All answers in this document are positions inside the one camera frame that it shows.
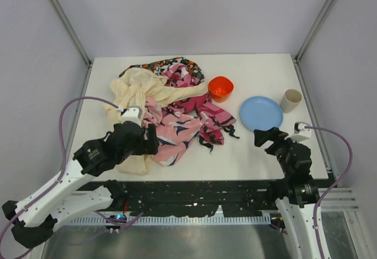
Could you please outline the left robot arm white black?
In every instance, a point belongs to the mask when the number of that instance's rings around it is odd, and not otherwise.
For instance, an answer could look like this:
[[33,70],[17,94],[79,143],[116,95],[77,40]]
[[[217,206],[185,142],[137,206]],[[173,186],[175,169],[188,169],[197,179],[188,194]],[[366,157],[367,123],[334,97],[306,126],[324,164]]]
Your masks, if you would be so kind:
[[108,180],[77,199],[71,194],[129,156],[155,155],[157,151],[156,126],[149,124],[144,128],[131,121],[115,124],[105,137],[85,142],[38,191],[22,201],[9,200],[2,206],[12,224],[15,241],[25,248],[34,248],[75,218],[125,205],[126,193],[116,180]]

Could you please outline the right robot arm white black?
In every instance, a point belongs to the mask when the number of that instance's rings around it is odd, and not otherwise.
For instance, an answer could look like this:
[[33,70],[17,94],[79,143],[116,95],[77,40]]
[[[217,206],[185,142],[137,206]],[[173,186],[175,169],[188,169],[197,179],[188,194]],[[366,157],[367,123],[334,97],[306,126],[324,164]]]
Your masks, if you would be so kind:
[[276,157],[284,177],[272,181],[268,193],[283,218],[292,258],[331,258],[322,225],[318,186],[310,174],[311,150],[302,142],[312,131],[304,122],[295,123],[294,133],[273,127],[254,130],[254,145],[272,144],[264,151]]

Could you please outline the light pink shark print cloth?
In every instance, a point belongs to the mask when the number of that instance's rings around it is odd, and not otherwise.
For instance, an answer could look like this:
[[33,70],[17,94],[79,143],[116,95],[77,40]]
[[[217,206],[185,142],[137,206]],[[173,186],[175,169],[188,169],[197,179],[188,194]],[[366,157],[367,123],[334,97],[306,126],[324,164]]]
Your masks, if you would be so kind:
[[158,152],[153,161],[168,167],[176,164],[198,136],[204,120],[180,112],[164,112],[152,97],[145,101],[143,125],[156,127]]

